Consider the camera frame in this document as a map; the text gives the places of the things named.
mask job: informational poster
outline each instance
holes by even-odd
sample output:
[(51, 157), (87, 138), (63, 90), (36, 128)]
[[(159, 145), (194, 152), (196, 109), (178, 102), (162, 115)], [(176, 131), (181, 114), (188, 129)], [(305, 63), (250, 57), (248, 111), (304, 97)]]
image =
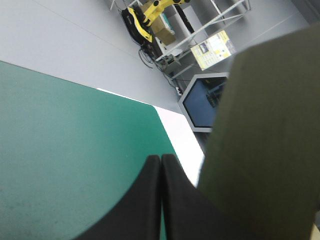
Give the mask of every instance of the informational poster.
[(191, 48), (200, 68), (205, 70), (236, 52), (226, 31), (221, 31)]

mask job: hexagonal monitor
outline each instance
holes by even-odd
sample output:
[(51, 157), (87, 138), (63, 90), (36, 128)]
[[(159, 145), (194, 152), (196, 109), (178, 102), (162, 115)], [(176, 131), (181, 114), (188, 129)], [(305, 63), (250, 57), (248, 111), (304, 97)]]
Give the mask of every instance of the hexagonal monitor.
[(209, 133), (215, 122), (228, 73), (194, 75), (179, 106), (194, 132)]

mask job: shelving unit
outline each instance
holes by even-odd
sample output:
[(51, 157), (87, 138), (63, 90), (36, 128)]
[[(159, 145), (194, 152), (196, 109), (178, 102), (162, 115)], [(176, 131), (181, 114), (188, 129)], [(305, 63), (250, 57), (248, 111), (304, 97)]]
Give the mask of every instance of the shelving unit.
[[(207, 22), (206, 24), (204, 24), (202, 27), (197, 29), (193, 33), (190, 33), (188, 31), (188, 29), (186, 31), (186, 26), (185, 26), (185, 24), (183, 23), (183, 21), (181, 19), (182, 24), (180, 24), (180, 26), (181, 26), (180, 29), (182, 30), (182, 32), (185, 33), (185, 38), (181, 39), (181, 40), (177, 39), (174, 43), (172, 43), (169, 46), (167, 46), (167, 48), (162, 52), (162, 55), (159, 56), (156, 59), (156, 62), (159, 62), (159, 61), (164, 60), (165, 58), (169, 57), (177, 49), (181, 50), (180, 54), (185, 53), (185, 51), (190, 51), (190, 48), (188, 48), (188, 46), (193, 43), (193, 40), (197, 35), (199, 35), (200, 33), (205, 32), (206, 28), (208, 28), (211, 25), (214, 25), (214, 24), (217, 24), (217, 23), (221, 23), (221, 22), (225, 23), (225, 27), (224, 28), (226, 28), (227, 26), (230, 26), (231, 24), (233, 24), (237, 20), (241, 19), (246, 14), (247, 11), (251, 10), (251, 6), (250, 6), (250, 1), (249, 0), (237, 0), (232, 6), (230, 6), (228, 9), (226, 9), (223, 12), (220, 11), (220, 9), (218, 8), (218, 6), (216, 5), (214, 0), (210, 0), (210, 1), (212, 2), (212, 5), (215, 8), (215, 10), (217, 11), (218, 15), (216, 17), (214, 17), (212, 20), (210, 20), (209, 22)], [(235, 9), (235, 8), (237, 8), (239, 6), (243, 6), (244, 7), (244, 12), (243, 13), (225, 17), (233, 9)]]

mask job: metal rack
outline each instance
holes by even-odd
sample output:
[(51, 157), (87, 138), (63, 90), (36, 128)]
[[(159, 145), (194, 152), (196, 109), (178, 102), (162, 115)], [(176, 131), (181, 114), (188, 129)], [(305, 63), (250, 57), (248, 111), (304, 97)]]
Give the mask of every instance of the metal rack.
[[(200, 32), (204, 31), (209, 26), (224, 22), (225, 25), (222, 29), (220, 29), (220, 31), (221, 31), (221, 30), (225, 29), (226, 27), (230, 26), (231, 24), (233, 24), (234, 22), (241, 19), (247, 13), (247, 11), (251, 10), (251, 5), (250, 5), (249, 0), (237, 0), (232, 6), (230, 6), (228, 9), (226, 9), (223, 12), (221, 12), (219, 10), (219, 8), (216, 5), (214, 0), (211, 0), (211, 2), (213, 4), (214, 8), (216, 9), (216, 11), (218, 12), (218, 15), (216, 17), (214, 17), (212, 20), (210, 20), (209, 22), (207, 22), (206, 24), (204, 24), (201, 28), (199, 28), (195, 32), (190, 33), (185, 39), (181, 40), (180, 42), (177, 42), (175, 46), (164, 51), (163, 54), (156, 59), (156, 62), (164, 60), (165, 58), (169, 57), (172, 54), (172, 52), (174, 50), (176, 50), (177, 48), (179, 48), (185, 44), (190, 43)], [(233, 9), (237, 8), (240, 5), (244, 6), (245, 12), (243, 12), (241, 14), (236, 14), (236, 15), (225, 17), (226, 14), (230, 13)], [(180, 55), (186, 54), (186, 51), (190, 52), (190, 48), (185, 49)]]

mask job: cardboard box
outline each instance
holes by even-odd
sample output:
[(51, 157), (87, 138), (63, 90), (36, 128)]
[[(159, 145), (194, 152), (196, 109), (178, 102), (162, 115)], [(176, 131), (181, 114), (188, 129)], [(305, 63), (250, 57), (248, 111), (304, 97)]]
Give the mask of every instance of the cardboard box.
[[(145, 12), (152, 4), (152, 1), (147, 1), (141, 9)], [(153, 34), (158, 37), (165, 45), (172, 44), (176, 37), (172, 31), (166, 28), (166, 24), (163, 22), (162, 18), (158, 16), (151, 25)]]

